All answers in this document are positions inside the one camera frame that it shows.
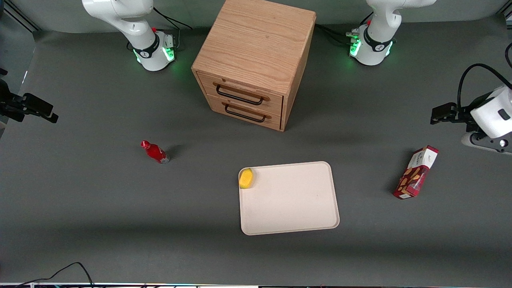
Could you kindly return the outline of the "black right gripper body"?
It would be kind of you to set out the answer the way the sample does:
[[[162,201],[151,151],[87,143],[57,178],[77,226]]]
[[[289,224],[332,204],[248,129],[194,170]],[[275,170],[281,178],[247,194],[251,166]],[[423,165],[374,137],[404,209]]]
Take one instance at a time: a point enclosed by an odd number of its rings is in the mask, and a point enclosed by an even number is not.
[[[0,80],[1,116],[6,116],[16,122],[22,122],[24,120],[24,110],[19,100],[22,100],[22,98],[11,93],[8,84],[4,80]]]

